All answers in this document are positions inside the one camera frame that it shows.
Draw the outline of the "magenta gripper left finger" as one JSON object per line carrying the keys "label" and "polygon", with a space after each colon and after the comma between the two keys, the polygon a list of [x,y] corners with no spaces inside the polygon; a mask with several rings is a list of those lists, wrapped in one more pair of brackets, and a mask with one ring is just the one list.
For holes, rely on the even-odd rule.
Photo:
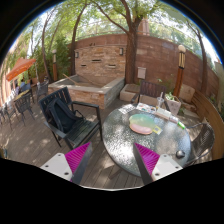
{"label": "magenta gripper left finger", "polygon": [[55,154],[41,169],[79,185],[91,154],[92,143],[88,142],[66,154]]}

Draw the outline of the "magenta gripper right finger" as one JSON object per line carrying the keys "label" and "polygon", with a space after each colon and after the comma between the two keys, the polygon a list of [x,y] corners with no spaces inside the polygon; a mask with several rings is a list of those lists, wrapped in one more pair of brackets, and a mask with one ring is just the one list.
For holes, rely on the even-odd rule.
{"label": "magenta gripper right finger", "polygon": [[133,144],[133,154],[145,185],[182,169],[168,154],[159,155],[138,143]]}

